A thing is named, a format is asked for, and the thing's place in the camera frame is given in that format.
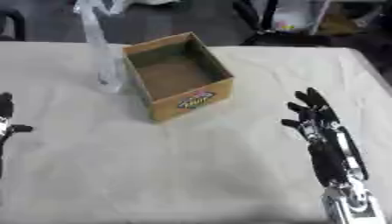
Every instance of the robotic hand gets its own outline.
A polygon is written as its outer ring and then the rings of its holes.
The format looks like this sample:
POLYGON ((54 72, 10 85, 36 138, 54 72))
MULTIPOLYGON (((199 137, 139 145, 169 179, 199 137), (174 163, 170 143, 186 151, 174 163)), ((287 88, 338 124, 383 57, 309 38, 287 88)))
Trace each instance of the robotic hand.
POLYGON ((298 121, 282 120, 309 143, 308 151, 316 177, 325 188, 323 204, 333 223, 386 223, 377 199, 365 188, 369 178, 361 154, 347 129, 323 96, 314 88, 295 96, 306 104, 293 102, 288 108, 298 113, 298 121))
POLYGON ((0 178, 3 176, 3 149, 9 137, 18 132, 31 132, 32 127, 21 124, 11 124, 14 104, 10 93, 0 94, 0 178))

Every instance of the white table surface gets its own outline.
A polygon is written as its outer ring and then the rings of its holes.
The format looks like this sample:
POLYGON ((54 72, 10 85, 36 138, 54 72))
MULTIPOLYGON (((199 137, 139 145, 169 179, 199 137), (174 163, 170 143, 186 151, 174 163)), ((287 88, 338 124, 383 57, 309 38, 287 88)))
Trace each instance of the white table surface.
POLYGON ((322 221, 306 143, 279 123, 295 117, 285 103, 307 87, 350 129, 367 185, 392 213, 392 100, 355 51, 212 48, 235 76, 231 99, 154 124, 135 95, 96 88, 83 44, 0 49, 14 123, 36 128, 5 146, 0 223, 322 221))

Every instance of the table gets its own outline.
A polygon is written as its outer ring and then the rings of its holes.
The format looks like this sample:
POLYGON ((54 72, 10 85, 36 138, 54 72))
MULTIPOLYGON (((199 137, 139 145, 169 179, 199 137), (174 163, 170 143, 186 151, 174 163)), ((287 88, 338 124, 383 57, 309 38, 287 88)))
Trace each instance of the table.
POLYGON ((235 76, 232 98, 154 124, 132 91, 96 87, 84 44, 0 49, 14 123, 36 128, 6 144, 2 223, 322 221, 306 143, 279 124, 307 87, 350 129, 392 214, 390 88, 354 50, 211 48, 235 76))

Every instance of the cardboard box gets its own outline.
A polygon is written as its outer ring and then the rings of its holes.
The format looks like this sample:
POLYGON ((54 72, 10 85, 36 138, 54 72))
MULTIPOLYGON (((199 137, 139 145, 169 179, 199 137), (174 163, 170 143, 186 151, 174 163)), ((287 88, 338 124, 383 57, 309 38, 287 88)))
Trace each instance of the cardboard box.
POLYGON ((233 76, 191 32, 123 48, 134 87, 155 121, 228 98, 233 76))

